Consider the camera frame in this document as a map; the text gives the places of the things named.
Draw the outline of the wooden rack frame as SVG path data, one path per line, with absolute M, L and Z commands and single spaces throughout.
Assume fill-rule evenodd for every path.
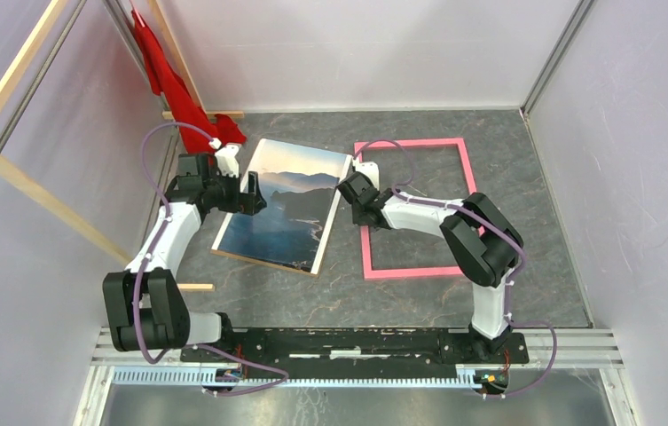
M 100 1 L 72 26 L 3 157 L 128 256 L 150 222 L 154 194 L 141 159 L 160 171 L 175 148 L 161 110 Z M 99 288 L 118 260 L 0 177 L 0 288 Z

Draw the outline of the red cloth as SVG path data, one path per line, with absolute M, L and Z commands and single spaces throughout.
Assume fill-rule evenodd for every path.
M 247 137 L 229 115 L 216 114 L 214 122 L 209 120 L 203 109 L 193 101 L 184 80 L 169 64 L 160 43 L 142 16 L 136 10 L 131 11 L 131 16 L 134 37 L 144 58 L 151 90 L 156 96 L 165 96 L 173 119 L 194 125 L 223 144 L 244 144 Z

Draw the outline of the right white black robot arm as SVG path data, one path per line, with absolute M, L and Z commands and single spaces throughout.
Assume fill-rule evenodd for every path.
M 472 282 L 469 348 L 482 362 L 506 349 L 511 314 L 507 287 L 523 268 L 523 238 L 483 193 L 462 200 L 436 200 L 404 191 L 380 191 L 362 172 L 336 187 L 350 205 L 352 222 L 373 229 L 409 230 L 442 238 L 463 275 Z

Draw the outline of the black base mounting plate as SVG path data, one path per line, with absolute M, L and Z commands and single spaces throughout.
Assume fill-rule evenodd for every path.
M 247 379 L 271 379 L 279 368 L 293 379 L 450 378 L 458 365 L 490 369 L 524 365 L 523 334 L 506 331 L 487 343 L 465 328 L 234 328 L 215 344 L 252 362 Z

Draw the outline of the pink wooden picture frame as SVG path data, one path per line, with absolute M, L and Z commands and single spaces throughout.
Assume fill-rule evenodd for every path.
M 403 148 L 453 147 L 457 150 L 462 172 L 469 192 L 476 191 L 475 178 L 463 138 L 433 138 L 402 140 L 398 143 Z M 412 230 L 419 233 L 441 235 L 439 225 L 444 218 L 453 213 L 451 205 L 459 205 L 460 199 L 440 201 L 436 206 L 426 205 L 424 197 L 409 195 L 407 199 L 389 201 L 386 206 L 386 218 L 394 220 L 398 230 Z M 367 280 L 399 280 L 435 277 L 456 277 L 462 274 L 457 266 L 436 267 L 398 267 L 396 269 L 375 269 L 373 267 L 372 248 L 369 228 L 360 228 L 363 275 Z

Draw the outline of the landscape photo print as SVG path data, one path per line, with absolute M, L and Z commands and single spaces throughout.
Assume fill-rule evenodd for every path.
M 225 217 L 211 251 L 317 276 L 352 156 L 263 138 L 249 161 L 267 206 Z

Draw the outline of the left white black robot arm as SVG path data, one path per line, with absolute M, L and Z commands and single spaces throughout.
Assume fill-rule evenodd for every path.
M 111 339 L 117 351 L 182 349 L 202 343 L 214 361 L 236 350 L 224 313 L 195 313 L 177 285 L 177 269 L 206 215 L 213 209 L 253 216 L 266 206 L 258 176 L 240 173 L 239 147 L 230 144 L 214 154 L 182 154 L 177 174 L 164 193 L 157 221 L 136 257 L 121 272 L 103 280 Z

